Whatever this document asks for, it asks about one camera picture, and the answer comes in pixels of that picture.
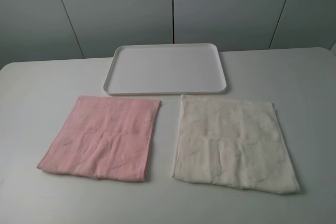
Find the pink towel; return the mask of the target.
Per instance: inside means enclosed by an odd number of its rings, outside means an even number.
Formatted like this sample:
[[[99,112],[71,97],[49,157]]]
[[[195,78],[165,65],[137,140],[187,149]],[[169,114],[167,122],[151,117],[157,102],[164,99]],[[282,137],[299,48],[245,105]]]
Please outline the pink towel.
[[[78,97],[37,164],[46,173],[125,182],[145,180],[161,101]]]

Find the cream white towel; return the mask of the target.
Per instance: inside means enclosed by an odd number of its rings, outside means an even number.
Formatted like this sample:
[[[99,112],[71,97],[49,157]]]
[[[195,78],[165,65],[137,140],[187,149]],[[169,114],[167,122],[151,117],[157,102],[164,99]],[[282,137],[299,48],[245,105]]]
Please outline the cream white towel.
[[[274,194],[300,191],[269,102],[183,95],[172,176]]]

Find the white rectangular plastic tray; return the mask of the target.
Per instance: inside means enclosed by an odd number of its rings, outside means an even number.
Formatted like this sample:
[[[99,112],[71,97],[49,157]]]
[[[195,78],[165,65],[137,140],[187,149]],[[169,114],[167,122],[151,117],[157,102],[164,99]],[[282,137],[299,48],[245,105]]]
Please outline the white rectangular plastic tray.
[[[215,45],[121,46],[103,84],[109,95],[216,94],[227,87]]]

